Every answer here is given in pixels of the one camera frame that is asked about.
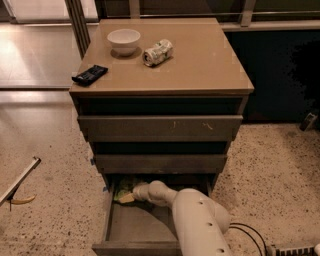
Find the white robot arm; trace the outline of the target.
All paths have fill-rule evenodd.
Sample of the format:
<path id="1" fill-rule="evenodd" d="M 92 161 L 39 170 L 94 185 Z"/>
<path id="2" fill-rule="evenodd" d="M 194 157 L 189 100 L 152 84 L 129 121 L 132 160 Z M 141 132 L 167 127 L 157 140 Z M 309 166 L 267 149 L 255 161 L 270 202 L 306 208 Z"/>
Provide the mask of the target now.
<path id="1" fill-rule="evenodd" d="M 171 209 L 183 256 L 232 256 L 224 237 L 230 226 L 230 215 L 202 192 L 193 188 L 176 191 L 155 180 L 138 183 L 117 199 L 119 203 L 135 200 Z"/>

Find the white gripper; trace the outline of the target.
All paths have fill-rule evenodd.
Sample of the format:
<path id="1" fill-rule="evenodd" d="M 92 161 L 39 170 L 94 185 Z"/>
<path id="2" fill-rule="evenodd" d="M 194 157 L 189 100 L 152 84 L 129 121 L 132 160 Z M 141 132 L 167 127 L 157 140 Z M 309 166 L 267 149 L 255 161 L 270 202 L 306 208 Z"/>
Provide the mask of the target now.
<path id="1" fill-rule="evenodd" d="M 149 197 L 149 184 L 148 183 L 141 183 L 136 185 L 133 188 L 133 194 L 128 193 L 126 195 L 123 195 L 119 198 L 119 202 L 121 204 L 131 203 L 136 200 L 138 201 L 148 201 L 150 199 Z"/>

